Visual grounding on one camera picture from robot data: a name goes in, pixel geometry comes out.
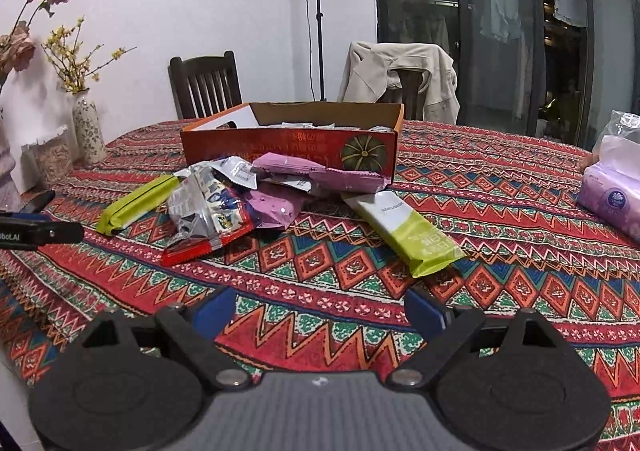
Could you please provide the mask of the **wooden chair with jacket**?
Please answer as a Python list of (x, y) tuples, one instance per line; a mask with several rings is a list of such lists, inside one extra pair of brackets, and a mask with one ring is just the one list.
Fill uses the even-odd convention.
[(421, 121), (425, 104), (425, 72), (413, 70), (395, 70), (387, 83), (385, 93), (378, 101), (386, 104), (403, 104), (404, 119)]

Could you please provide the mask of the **glass sliding door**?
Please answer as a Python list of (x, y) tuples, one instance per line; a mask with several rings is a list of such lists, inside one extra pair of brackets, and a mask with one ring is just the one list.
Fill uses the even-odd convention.
[(380, 42), (448, 52), (463, 125), (591, 148), (639, 109), (639, 0), (376, 3)]

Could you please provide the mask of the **purple tissue pack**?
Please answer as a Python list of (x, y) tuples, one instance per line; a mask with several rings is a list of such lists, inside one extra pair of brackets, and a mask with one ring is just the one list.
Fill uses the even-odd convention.
[(605, 135), (599, 159), (582, 175), (577, 202), (639, 242), (639, 145)]

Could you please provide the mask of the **beige jacket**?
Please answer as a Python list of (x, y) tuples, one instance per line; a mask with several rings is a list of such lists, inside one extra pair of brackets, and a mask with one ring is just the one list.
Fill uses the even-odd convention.
[(351, 42), (337, 100), (376, 102), (388, 89), (402, 88), (401, 71), (419, 76), (418, 109), (423, 121), (457, 123), (454, 60), (436, 44)]

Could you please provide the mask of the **silver red snack bag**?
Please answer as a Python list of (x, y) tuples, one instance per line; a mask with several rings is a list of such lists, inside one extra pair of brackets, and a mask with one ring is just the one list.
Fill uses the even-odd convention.
[(176, 232), (160, 257), (165, 267), (207, 256), (258, 224), (250, 204), (210, 164), (189, 168), (189, 175), (168, 198), (167, 211)]

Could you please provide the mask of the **black light stand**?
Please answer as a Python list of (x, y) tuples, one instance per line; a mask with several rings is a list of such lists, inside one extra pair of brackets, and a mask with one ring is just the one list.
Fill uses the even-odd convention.
[(319, 100), (326, 101), (326, 64), (324, 63), (324, 41), (323, 41), (323, 11), (322, 0), (314, 0), (314, 20), (316, 20), (316, 44), (312, 44), (310, 39), (310, 0), (305, 0), (307, 30), (309, 34), (309, 50), (313, 49), (317, 52), (317, 70), (318, 70), (318, 89)]

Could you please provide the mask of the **green white snack pack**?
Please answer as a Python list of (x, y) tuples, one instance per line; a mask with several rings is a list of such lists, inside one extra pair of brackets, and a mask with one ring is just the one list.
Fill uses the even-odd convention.
[(358, 196), (344, 193), (343, 200), (408, 266), (413, 279), (433, 275), (465, 257), (457, 242), (393, 191)]

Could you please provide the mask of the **green snack pack left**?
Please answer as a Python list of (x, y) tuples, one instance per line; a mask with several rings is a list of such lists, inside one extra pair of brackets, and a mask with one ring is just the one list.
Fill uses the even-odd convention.
[(147, 182), (107, 206), (96, 224), (96, 231), (111, 237), (128, 228), (165, 203), (179, 184), (179, 178), (174, 175), (162, 175)]

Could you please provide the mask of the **colourful patterned tablecloth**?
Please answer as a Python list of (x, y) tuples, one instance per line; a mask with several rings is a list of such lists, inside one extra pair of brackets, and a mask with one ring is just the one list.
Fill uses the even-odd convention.
[[(115, 237), (96, 232), (108, 205), (184, 159), (181, 124), (114, 140), (95, 167), (75, 168), (49, 213), (85, 239), (1, 255), (1, 351), (35, 383), (102, 309), (151, 313), (236, 289), (218, 347), (268, 370), (386, 375), (423, 344), (402, 307), (404, 263), (341, 200), (308, 205), (273, 239), (253, 233), (221, 252), (165, 268), (171, 222), (156, 210)], [(534, 308), (550, 319), (612, 399), (603, 450), (639, 445), (639, 248), (578, 208), (582, 149), (472, 127), (408, 122), (394, 190), (454, 239), (465, 259), (428, 279), (450, 307), (489, 315)]]

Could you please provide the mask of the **white grey snack packet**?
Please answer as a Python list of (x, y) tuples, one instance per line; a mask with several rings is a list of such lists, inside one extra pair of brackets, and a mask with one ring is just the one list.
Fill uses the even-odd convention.
[(253, 165), (239, 156), (228, 156), (228, 158), (212, 161), (210, 164), (212, 164), (216, 172), (229, 180), (232, 185), (248, 190), (257, 189), (258, 179)]

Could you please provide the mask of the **pink dried flowers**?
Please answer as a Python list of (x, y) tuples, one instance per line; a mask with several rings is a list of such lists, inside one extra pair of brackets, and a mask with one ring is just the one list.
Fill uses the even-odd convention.
[(32, 39), (32, 22), (36, 15), (45, 12), (54, 16), (52, 8), (70, 0), (24, 0), (24, 4), (14, 21), (11, 31), (1, 35), (1, 85), (12, 72), (25, 71), (32, 62), (36, 51)]

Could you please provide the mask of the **clear plastic bag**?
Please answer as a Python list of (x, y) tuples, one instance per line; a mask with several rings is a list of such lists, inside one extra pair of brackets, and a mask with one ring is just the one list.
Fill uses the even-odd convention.
[(605, 136), (622, 137), (638, 144), (640, 142), (640, 116), (630, 112), (613, 110), (592, 149), (594, 154), (599, 152), (602, 139)]

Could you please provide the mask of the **orange cardboard box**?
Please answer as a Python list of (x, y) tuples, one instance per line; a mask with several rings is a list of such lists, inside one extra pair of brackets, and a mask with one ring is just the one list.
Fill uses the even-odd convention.
[(247, 102), (183, 127), (180, 137), (189, 164), (272, 152), (393, 178), (404, 114), (386, 102)]

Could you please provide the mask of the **yellow flower branches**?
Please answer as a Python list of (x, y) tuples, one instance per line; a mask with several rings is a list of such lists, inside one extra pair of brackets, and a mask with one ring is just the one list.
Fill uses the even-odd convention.
[(59, 26), (41, 44), (47, 62), (58, 77), (58, 86), (66, 94), (74, 96), (88, 92), (88, 84), (98, 82), (106, 67), (134, 51), (134, 47), (118, 47), (107, 57), (94, 63), (94, 56), (102, 52), (104, 44), (85, 47), (81, 38), (85, 21), (86, 18), (81, 16), (69, 28)]

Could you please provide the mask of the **pink snack pack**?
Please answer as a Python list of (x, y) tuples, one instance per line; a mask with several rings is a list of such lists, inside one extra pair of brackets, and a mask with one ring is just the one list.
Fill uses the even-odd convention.
[(372, 194), (390, 185), (390, 179), (378, 173), (337, 170), (296, 156), (272, 152), (254, 159), (253, 166), (270, 175), (307, 177), (328, 191)]
[(253, 210), (257, 229), (286, 229), (311, 197), (291, 187), (259, 182), (256, 190), (243, 193), (243, 200)]

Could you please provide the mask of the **floral ceramic vase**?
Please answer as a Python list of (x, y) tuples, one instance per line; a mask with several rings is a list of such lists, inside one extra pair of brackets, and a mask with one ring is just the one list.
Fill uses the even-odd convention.
[(107, 156), (96, 105), (87, 92), (78, 94), (73, 104), (72, 116), (79, 153), (86, 165), (94, 165)]

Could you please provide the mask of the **dark wooden chair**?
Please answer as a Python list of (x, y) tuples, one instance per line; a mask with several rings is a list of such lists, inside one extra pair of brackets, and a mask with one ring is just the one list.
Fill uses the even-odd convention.
[(172, 57), (168, 75), (179, 119), (203, 119), (242, 104), (235, 55)]

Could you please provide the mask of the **patterned lace container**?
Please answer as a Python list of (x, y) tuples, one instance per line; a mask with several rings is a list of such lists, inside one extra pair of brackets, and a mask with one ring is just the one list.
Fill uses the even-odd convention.
[(22, 151), (34, 160), (39, 183), (46, 189), (56, 185), (73, 166), (66, 125), (30, 141), (22, 147)]

